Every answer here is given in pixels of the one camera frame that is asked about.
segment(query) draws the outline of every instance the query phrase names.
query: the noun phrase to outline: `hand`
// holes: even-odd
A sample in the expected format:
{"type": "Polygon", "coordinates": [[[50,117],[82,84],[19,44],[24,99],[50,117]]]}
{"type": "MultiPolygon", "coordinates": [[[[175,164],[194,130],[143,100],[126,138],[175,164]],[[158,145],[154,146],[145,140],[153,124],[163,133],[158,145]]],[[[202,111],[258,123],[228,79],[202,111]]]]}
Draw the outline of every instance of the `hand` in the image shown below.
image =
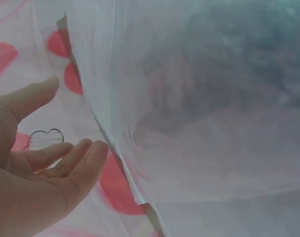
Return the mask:
{"type": "Polygon", "coordinates": [[[94,187],[106,161],[108,146],[87,139],[11,151],[19,122],[49,103],[58,87],[51,78],[0,96],[0,237],[31,237],[66,217],[94,187]]]}

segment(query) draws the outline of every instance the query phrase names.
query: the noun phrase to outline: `red heart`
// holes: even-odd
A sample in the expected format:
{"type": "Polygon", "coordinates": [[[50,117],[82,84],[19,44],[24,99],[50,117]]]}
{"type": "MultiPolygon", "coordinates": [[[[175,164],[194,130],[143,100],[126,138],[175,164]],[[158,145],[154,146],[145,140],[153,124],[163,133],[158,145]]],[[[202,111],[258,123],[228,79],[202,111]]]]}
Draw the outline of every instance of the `red heart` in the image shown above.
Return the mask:
{"type": "Polygon", "coordinates": [[[14,46],[0,42],[0,74],[14,61],[17,54],[14,46]]]}
{"type": "Polygon", "coordinates": [[[145,215],[144,209],[137,205],[123,170],[114,155],[109,155],[100,176],[98,193],[104,202],[119,213],[145,215]]]}
{"type": "Polygon", "coordinates": [[[58,30],[51,34],[51,36],[47,40],[47,47],[50,52],[68,58],[69,53],[65,47],[64,39],[68,39],[69,34],[67,31],[58,30]]]}
{"type": "Polygon", "coordinates": [[[67,88],[75,94],[83,95],[83,90],[79,77],[77,76],[75,67],[69,63],[65,69],[65,84],[67,88]]]}
{"type": "Polygon", "coordinates": [[[19,152],[28,149],[29,139],[29,135],[18,132],[16,134],[16,140],[14,146],[12,147],[12,151],[19,152]]]}

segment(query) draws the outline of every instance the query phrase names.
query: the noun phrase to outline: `finger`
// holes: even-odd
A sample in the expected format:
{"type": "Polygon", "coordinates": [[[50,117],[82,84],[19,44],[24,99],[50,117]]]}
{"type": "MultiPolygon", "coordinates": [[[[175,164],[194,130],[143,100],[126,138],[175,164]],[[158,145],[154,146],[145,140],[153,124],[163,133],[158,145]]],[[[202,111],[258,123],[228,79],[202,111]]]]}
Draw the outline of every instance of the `finger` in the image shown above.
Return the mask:
{"type": "Polygon", "coordinates": [[[87,163],[79,173],[64,179],[49,179],[64,195],[66,211],[70,213],[93,189],[109,152],[104,142],[94,142],[88,150],[87,163]]]}
{"type": "Polygon", "coordinates": [[[75,169],[76,165],[84,158],[92,141],[83,139],[79,142],[62,160],[54,167],[40,172],[47,178],[63,178],[67,177],[75,169]]]}
{"type": "Polygon", "coordinates": [[[59,80],[49,78],[42,83],[30,84],[10,94],[0,96],[0,106],[5,107],[15,117],[17,123],[48,104],[56,95],[59,80]]]}
{"type": "Polygon", "coordinates": [[[19,154],[26,159],[32,171],[38,173],[68,154],[73,147],[71,143],[60,143],[38,151],[25,151],[19,152],[19,154]]]}

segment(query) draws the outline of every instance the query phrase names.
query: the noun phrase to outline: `plastic sheet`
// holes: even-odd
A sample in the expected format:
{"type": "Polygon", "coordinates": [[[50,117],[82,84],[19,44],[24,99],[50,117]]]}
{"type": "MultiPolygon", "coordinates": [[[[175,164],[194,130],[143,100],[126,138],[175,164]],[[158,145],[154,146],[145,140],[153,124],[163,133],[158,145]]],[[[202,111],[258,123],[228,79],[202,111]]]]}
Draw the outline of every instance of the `plastic sheet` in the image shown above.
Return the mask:
{"type": "MultiPolygon", "coordinates": [[[[55,99],[20,123],[15,151],[36,150],[62,141],[76,144],[82,138],[104,140],[58,32],[56,23],[63,16],[62,1],[0,0],[0,95],[53,74],[60,79],[55,99]]],[[[124,173],[110,154],[101,181],[90,196],[37,237],[154,234],[154,227],[134,202],[124,173]]]]}
{"type": "Polygon", "coordinates": [[[108,20],[72,2],[84,92],[138,202],[300,189],[300,0],[118,1],[108,20]]]}
{"type": "Polygon", "coordinates": [[[300,237],[300,190],[232,201],[161,203],[166,237],[300,237]]]}

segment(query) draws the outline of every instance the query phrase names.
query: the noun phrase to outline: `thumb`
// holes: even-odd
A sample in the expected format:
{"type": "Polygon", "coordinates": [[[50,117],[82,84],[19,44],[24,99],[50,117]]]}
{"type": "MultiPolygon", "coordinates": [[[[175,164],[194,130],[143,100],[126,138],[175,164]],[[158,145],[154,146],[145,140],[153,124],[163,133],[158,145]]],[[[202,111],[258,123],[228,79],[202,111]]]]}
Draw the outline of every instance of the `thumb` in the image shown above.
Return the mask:
{"type": "Polygon", "coordinates": [[[28,115],[48,104],[57,94],[58,88],[59,80],[52,77],[0,96],[0,106],[9,110],[19,124],[28,115]]]}

